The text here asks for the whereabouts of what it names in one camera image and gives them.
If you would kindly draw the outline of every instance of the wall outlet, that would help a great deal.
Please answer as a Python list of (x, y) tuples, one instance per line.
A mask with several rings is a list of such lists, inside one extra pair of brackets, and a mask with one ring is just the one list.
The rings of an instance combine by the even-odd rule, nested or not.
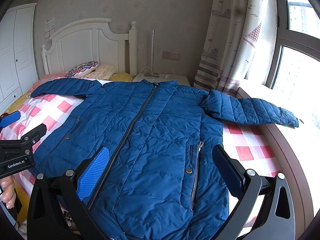
[(163, 50), (162, 51), (162, 58), (163, 59), (171, 59), (171, 60), (179, 60), (180, 53), (176, 52), (176, 51)]

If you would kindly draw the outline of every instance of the blue gripper pad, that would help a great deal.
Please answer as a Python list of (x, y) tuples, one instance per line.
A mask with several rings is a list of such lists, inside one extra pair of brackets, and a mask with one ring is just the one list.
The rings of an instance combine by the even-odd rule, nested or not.
[(15, 111), (12, 114), (7, 115), (6, 117), (0, 118), (0, 127), (7, 127), (10, 124), (17, 122), (20, 119), (20, 112)]
[(91, 195), (108, 162), (109, 150), (106, 147), (102, 147), (78, 179), (77, 194), (81, 201)]

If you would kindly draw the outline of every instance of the window frame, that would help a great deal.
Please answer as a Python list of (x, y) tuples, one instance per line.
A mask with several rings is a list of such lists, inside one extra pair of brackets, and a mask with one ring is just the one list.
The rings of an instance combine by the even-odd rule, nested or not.
[[(320, 18), (320, 4), (317, 0), (309, 0), (311, 6)], [(271, 62), (266, 86), (273, 89), (276, 83), (279, 66), (281, 63), (283, 47), (302, 52), (320, 61), (320, 39), (305, 33), (289, 30), (290, 13), (287, 0), (276, 0), (277, 3), (277, 35), (276, 45)]]

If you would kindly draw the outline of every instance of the human hand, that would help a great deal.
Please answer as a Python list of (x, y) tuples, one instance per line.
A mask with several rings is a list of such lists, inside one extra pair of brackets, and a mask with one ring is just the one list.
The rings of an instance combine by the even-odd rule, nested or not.
[(0, 180), (1, 187), (4, 192), (1, 195), (2, 202), (6, 204), (7, 208), (13, 208), (16, 200), (16, 193), (14, 191), (13, 176), (9, 176)]

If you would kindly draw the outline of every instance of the nightstand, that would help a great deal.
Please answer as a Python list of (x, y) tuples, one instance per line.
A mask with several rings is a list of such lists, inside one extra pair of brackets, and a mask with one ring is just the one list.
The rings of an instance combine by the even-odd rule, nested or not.
[(187, 78), (187, 76), (183, 76), (183, 75), (173, 75), (173, 74), (160, 74), (161, 76), (158, 78), (146, 78), (143, 76), (143, 73), (139, 73), (138, 75), (136, 75), (136, 77), (132, 80), (132, 82), (140, 82), (143, 79), (148, 80), (149, 82), (163, 82), (163, 81), (172, 81), (172, 80), (176, 80), (178, 82), (179, 85), (185, 85), (185, 86), (189, 86), (190, 87), (190, 83), (189, 80)]

